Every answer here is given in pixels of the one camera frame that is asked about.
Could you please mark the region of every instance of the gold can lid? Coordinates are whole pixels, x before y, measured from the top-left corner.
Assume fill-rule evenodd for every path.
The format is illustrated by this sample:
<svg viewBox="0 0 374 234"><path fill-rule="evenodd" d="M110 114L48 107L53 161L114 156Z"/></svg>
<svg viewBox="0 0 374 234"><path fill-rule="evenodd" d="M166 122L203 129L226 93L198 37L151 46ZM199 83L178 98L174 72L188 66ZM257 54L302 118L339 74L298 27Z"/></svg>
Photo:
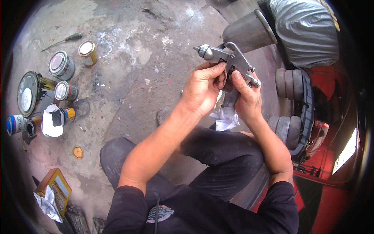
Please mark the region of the gold can lid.
<svg viewBox="0 0 374 234"><path fill-rule="evenodd" d="M86 55L93 50L93 46L94 45L91 43L91 41L83 42L83 44L79 47L79 52Z"/></svg>
<svg viewBox="0 0 374 234"><path fill-rule="evenodd" d="M83 153L82 148L79 147L79 146L74 146L74 148L73 148L73 155L74 155L76 158L78 158L78 159L83 158L84 153Z"/></svg>

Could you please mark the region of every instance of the hand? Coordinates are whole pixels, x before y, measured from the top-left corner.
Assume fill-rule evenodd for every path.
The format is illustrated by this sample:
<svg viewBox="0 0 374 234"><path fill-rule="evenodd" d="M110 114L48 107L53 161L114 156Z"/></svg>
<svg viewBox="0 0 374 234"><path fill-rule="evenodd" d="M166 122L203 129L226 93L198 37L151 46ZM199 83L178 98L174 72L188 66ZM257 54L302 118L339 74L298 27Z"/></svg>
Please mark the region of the hand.
<svg viewBox="0 0 374 234"><path fill-rule="evenodd" d="M256 73L252 73L253 77L258 80ZM245 124L251 128L251 125L256 124L263 119L261 113L261 86L256 88L249 87L239 71L232 73L232 82L240 93L240 97L235 103L235 110Z"/></svg>
<svg viewBox="0 0 374 234"><path fill-rule="evenodd" d="M224 62L215 66L206 62L191 72L180 102L199 118L214 107L220 92L219 89L222 89L224 85L225 67L226 63Z"/></svg>

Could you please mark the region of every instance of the paint can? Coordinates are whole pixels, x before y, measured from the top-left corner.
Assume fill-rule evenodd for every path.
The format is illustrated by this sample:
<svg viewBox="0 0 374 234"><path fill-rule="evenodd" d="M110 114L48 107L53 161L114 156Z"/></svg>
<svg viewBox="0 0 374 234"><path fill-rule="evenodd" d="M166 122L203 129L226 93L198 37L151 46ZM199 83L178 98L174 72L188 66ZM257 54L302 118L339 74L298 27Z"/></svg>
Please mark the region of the paint can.
<svg viewBox="0 0 374 234"><path fill-rule="evenodd" d="M64 126L74 121L75 110L72 107L60 108L60 111L64 114Z"/></svg>
<svg viewBox="0 0 374 234"><path fill-rule="evenodd" d="M50 59L48 71L60 80L70 80L75 73L75 64L65 51L58 51Z"/></svg>
<svg viewBox="0 0 374 234"><path fill-rule="evenodd" d="M78 53L88 67L95 65L97 62L95 43L91 40L83 42L78 48Z"/></svg>
<svg viewBox="0 0 374 234"><path fill-rule="evenodd" d="M17 103L22 116L31 118L43 116L43 111L55 99L55 87L57 82L43 77L33 71L27 72L18 85Z"/></svg>
<svg viewBox="0 0 374 234"><path fill-rule="evenodd" d="M41 117L33 117L27 121L26 126L27 136L32 138L37 134L42 132L42 118Z"/></svg>
<svg viewBox="0 0 374 234"><path fill-rule="evenodd" d="M59 101L75 100L78 97L78 88L66 81L60 81L55 88L55 98Z"/></svg>
<svg viewBox="0 0 374 234"><path fill-rule="evenodd" d="M28 119L22 115L10 115L6 120L6 131L9 136L22 132L26 129Z"/></svg>

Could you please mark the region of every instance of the stacked tires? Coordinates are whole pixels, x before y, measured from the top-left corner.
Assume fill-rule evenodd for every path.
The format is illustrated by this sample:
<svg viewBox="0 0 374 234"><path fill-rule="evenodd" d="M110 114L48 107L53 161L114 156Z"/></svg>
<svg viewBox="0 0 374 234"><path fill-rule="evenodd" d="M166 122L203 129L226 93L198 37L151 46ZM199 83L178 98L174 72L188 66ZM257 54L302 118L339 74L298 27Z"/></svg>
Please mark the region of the stacked tires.
<svg viewBox="0 0 374 234"><path fill-rule="evenodd" d="M279 97L303 101L301 70L278 69L275 73L275 85ZM301 131L301 118L299 116L292 116L291 118L272 116L267 123L289 150L296 149Z"/></svg>
<svg viewBox="0 0 374 234"><path fill-rule="evenodd" d="M279 97L302 101L303 78L301 70L286 70L280 68L275 72L275 86Z"/></svg>

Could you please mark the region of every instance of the white rag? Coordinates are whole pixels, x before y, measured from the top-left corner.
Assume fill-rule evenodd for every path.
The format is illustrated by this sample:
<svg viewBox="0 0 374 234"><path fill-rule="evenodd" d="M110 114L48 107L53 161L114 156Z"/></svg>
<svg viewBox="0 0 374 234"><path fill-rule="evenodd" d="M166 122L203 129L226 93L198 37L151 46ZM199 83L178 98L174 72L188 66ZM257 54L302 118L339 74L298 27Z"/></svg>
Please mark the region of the white rag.
<svg viewBox="0 0 374 234"><path fill-rule="evenodd" d="M234 107L222 107L218 112L211 113L209 116L215 119L217 131L225 131L240 125Z"/></svg>

